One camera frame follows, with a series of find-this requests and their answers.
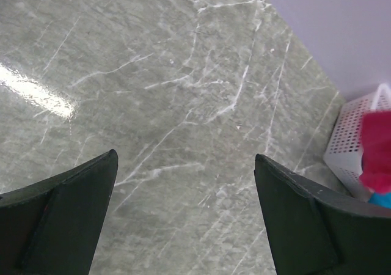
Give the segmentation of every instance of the pink object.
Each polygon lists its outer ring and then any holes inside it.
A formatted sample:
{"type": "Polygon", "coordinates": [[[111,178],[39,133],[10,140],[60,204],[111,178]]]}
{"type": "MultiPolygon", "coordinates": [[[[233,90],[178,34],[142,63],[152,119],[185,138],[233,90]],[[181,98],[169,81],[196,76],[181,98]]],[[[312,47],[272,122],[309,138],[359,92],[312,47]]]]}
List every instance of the pink object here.
{"type": "Polygon", "coordinates": [[[364,115],[361,144],[364,154],[360,181],[378,194],[391,193],[391,111],[364,115]]]}

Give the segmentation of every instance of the red object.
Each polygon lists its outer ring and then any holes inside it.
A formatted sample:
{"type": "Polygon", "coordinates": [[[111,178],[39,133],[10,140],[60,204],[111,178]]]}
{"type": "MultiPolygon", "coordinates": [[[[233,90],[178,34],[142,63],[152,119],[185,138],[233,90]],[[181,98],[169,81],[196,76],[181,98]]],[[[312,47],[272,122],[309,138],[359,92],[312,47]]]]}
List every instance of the red object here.
{"type": "Polygon", "coordinates": [[[391,193],[391,111],[364,115],[361,144],[364,154],[360,181],[378,194],[391,193]]]}

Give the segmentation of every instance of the purple wall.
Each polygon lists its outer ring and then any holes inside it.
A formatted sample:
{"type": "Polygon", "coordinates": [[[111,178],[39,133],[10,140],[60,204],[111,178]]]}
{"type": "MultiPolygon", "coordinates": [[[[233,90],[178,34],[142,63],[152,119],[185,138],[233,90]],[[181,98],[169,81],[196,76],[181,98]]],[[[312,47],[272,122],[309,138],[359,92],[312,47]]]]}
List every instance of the purple wall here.
{"type": "Polygon", "coordinates": [[[391,0],[270,0],[347,100],[391,82],[391,0]]]}

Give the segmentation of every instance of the blue cloth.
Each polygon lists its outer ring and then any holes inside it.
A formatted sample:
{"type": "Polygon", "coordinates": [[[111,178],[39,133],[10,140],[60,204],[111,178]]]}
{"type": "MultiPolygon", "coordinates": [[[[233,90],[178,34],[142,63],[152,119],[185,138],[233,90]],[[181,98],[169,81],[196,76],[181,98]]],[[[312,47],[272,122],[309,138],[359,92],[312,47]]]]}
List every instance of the blue cloth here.
{"type": "Polygon", "coordinates": [[[378,206],[391,208],[391,192],[388,194],[376,194],[374,193],[368,203],[378,206]]]}

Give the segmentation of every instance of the laundry basket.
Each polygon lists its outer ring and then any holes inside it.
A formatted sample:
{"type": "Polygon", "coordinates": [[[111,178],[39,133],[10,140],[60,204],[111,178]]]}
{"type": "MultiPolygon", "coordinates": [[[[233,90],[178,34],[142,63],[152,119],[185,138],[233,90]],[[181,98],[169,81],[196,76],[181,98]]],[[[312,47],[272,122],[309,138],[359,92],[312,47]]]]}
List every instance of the laundry basket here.
{"type": "Polygon", "coordinates": [[[367,201],[371,193],[359,181],[362,173],[360,129],[368,111],[391,109],[391,90],[381,84],[377,91],[343,105],[335,123],[324,162],[357,199],[367,201]]]}

